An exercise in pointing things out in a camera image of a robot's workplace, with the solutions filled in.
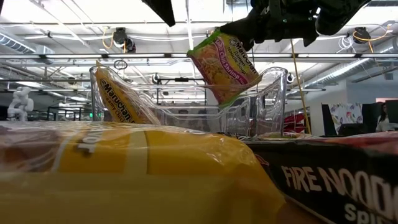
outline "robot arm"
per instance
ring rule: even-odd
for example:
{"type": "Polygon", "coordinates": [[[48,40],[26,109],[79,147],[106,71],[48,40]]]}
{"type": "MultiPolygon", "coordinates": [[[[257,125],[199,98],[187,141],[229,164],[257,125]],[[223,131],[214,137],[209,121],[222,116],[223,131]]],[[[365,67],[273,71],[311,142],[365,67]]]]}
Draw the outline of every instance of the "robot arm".
{"type": "MultiPolygon", "coordinates": [[[[142,0],[169,26],[175,24],[171,0],[142,0]]],[[[264,40],[302,38],[310,45],[319,34],[337,33],[370,0],[251,0],[248,16],[220,27],[246,50],[264,40]]]]}

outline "maruchan logo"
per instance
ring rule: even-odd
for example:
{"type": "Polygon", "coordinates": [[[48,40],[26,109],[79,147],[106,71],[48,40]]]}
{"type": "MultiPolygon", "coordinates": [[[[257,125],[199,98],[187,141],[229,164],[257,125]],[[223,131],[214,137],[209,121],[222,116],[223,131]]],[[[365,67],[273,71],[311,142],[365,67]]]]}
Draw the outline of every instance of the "maruchan logo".
{"type": "Polygon", "coordinates": [[[235,38],[232,38],[231,40],[229,40],[229,44],[231,44],[232,46],[237,46],[238,44],[238,40],[236,40],[235,38]]]}
{"type": "Polygon", "coordinates": [[[106,92],[106,94],[109,96],[110,99],[112,99],[113,103],[116,105],[118,111],[118,116],[122,116],[126,121],[130,121],[131,119],[131,114],[126,108],[126,105],[119,99],[117,94],[113,91],[112,86],[104,79],[101,79],[99,81],[101,83],[101,87],[103,90],[106,92]]]}

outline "ceiling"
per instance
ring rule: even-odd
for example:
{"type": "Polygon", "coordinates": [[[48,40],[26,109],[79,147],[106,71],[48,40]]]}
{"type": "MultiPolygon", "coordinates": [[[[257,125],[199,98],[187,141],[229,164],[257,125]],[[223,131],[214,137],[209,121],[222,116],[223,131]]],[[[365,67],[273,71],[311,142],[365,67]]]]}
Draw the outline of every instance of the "ceiling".
{"type": "MultiPolygon", "coordinates": [[[[134,37],[137,53],[174,52],[184,54],[190,48],[189,30],[192,32],[193,45],[197,45],[215,27],[243,18],[251,10],[250,4],[247,7],[245,4],[236,4],[231,8],[230,5],[224,5],[223,0],[190,0],[190,25],[188,26],[185,0],[172,0],[177,23],[175,26],[169,27],[141,0],[42,0],[42,4],[45,11],[29,0],[5,0],[0,16],[0,32],[3,30],[14,34],[16,38],[25,40],[28,44],[44,45],[56,54],[104,54],[106,51],[120,53],[121,49],[115,46],[107,49],[103,44],[102,36],[111,35],[116,27],[125,27],[127,34],[134,37]],[[83,45],[72,34],[84,39],[86,44],[83,45]]],[[[300,53],[346,53],[352,52],[353,49],[357,52],[370,52],[367,44],[353,44],[352,47],[343,50],[341,44],[339,46],[341,36],[346,35],[347,32],[352,33],[357,26],[365,26],[371,33],[372,38],[380,37],[386,33],[388,21],[392,21],[392,25],[386,38],[374,41],[373,45],[377,45],[395,35],[395,29],[398,29],[398,25],[395,24],[395,21],[398,21],[398,7],[364,7],[332,38],[318,38],[308,47],[304,47],[302,40],[297,39],[294,40],[294,50],[300,53]]],[[[111,43],[111,39],[104,39],[104,41],[106,45],[111,43]]],[[[282,40],[278,43],[267,40],[262,44],[256,44],[252,52],[257,54],[287,53],[291,50],[289,40],[282,40]]],[[[4,46],[0,46],[0,53],[18,54],[18,52],[4,46]]],[[[25,67],[24,64],[31,63],[18,60],[7,62],[22,67],[25,67]]],[[[56,60],[55,62],[63,63],[66,61],[56,60]]],[[[292,62],[255,60],[254,63],[258,72],[276,66],[295,73],[292,62]]],[[[334,63],[299,62],[297,70],[306,80],[332,65],[334,63]]],[[[55,65],[46,66],[51,73],[59,68],[55,65]]],[[[60,72],[55,72],[52,78],[88,78],[90,67],[91,65],[65,67],[60,72]]],[[[44,64],[25,68],[40,75],[44,74],[44,64]]],[[[159,65],[159,63],[156,65],[140,65],[125,69],[121,73],[124,77],[132,79],[138,84],[150,83],[150,79],[155,73],[166,78],[201,78],[200,73],[193,68],[190,61],[177,62],[173,65],[159,65]]],[[[261,85],[266,86],[272,83],[273,79],[274,77],[264,77],[261,85]]]]}

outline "fire noodle box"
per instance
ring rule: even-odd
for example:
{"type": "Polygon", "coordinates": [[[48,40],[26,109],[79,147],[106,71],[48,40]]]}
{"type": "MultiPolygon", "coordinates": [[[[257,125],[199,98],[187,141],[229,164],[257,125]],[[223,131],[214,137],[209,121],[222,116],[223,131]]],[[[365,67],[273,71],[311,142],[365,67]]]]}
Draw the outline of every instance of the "fire noodle box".
{"type": "Polygon", "coordinates": [[[398,132],[245,143],[286,198],[327,223],[398,223],[398,132]]]}
{"type": "Polygon", "coordinates": [[[2,223],[312,223],[237,139],[169,126],[0,123],[2,223]]]}
{"type": "Polygon", "coordinates": [[[156,115],[139,98],[137,92],[116,74],[110,74],[99,62],[95,78],[105,107],[114,121],[122,123],[159,124],[156,115]]]}
{"type": "Polygon", "coordinates": [[[237,85],[212,88],[219,104],[261,81],[240,41],[219,30],[187,53],[208,85],[237,85]]]}

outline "clear plastic bin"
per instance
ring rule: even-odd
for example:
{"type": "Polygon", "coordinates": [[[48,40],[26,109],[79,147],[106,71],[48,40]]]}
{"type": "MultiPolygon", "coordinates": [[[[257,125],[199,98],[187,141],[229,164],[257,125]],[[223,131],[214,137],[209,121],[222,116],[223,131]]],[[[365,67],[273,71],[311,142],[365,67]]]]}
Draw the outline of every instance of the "clear plastic bin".
{"type": "MultiPolygon", "coordinates": [[[[253,136],[269,132],[282,132],[286,96],[287,70],[284,68],[268,68],[261,73],[263,77],[275,77],[275,81],[266,88],[254,92],[246,91],[246,95],[238,95],[228,105],[157,105],[148,91],[157,88],[169,91],[186,89],[210,89],[235,91],[247,90],[241,85],[133,85],[122,80],[119,75],[108,67],[111,78],[124,87],[138,92],[142,104],[151,109],[162,125],[178,126],[211,133],[224,132],[253,136]]],[[[110,113],[105,108],[99,93],[95,72],[98,67],[92,67],[91,88],[93,93],[93,120],[112,121],[110,113]]]]}

